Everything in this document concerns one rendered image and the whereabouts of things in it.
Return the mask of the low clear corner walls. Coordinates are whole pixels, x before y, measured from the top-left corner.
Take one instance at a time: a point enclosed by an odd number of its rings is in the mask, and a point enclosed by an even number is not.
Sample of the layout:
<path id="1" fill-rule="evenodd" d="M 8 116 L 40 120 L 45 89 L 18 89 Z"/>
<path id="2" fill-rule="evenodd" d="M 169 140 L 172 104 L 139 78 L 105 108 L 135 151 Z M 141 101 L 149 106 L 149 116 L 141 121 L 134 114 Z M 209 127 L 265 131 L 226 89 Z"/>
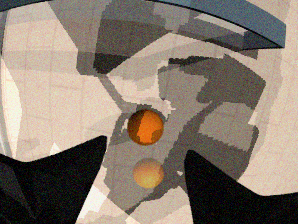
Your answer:
<path id="1" fill-rule="evenodd" d="M 265 37 L 253 34 L 245 28 L 225 22 L 220 18 L 189 10 L 189 8 L 172 6 L 146 0 L 49 0 L 36 4 L 0 12 L 0 55 L 4 26 L 13 24 L 39 22 L 49 19 L 117 19 L 129 22 L 158 24 L 194 32 L 194 34 L 212 37 L 234 45 L 237 48 L 278 47 Z M 0 95 L 0 155 L 11 156 L 7 133 L 4 127 L 3 108 Z"/>

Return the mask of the translucent orange ball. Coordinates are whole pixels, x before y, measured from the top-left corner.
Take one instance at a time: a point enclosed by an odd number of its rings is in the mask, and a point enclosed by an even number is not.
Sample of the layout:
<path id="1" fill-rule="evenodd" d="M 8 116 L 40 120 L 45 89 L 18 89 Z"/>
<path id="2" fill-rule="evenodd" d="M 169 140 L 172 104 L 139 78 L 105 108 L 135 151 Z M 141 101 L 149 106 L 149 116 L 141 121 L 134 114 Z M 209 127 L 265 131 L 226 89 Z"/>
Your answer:
<path id="1" fill-rule="evenodd" d="M 160 161 L 153 157 L 141 159 L 133 168 L 133 179 L 142 188 L 156 188 L 161 184 L 165 171 Z"/>

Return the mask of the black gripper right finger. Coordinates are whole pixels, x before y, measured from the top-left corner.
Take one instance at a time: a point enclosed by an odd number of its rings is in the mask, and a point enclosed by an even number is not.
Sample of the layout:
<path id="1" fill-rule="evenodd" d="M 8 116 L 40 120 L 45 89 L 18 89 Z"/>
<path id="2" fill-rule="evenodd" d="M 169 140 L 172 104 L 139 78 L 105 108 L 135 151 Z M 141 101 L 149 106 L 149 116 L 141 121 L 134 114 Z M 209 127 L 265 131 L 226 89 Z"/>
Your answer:
<path id="1" fill-rule="evenodd" d="M 261 194 L 189 149 L 184 163 L 193 224 L 267 224 L 298 210 L 298 192 Z"/>

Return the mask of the brown ball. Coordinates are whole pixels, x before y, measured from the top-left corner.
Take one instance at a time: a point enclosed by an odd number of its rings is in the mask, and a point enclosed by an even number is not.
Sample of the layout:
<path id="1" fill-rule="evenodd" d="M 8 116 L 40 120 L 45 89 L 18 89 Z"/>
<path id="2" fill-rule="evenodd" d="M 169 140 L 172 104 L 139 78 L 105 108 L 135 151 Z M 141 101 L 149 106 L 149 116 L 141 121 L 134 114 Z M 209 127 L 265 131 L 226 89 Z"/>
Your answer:
<path id="1" fill-rule="evenodd" d="M 128 123 L 129 136 L 134 143 L 150 145 L 160 139 L 164 131 L 164 124 L 157 113 L 149 109 L 141 109 L 130 117 Z"/>

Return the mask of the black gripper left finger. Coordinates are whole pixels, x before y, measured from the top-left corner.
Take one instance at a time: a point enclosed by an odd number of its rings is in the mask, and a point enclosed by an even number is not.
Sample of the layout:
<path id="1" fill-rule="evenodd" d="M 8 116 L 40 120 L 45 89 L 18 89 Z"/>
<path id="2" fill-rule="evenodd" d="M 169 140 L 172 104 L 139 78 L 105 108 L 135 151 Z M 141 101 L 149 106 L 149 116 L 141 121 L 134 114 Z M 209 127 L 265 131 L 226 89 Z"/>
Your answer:
<path id="1" fill-rule="evenodd" d="M 0 155 L 0 190 L 19 201 L 32 224 L 74 224 L 85 204 L 108 136 L 98 136 L 44 159 Z"/>

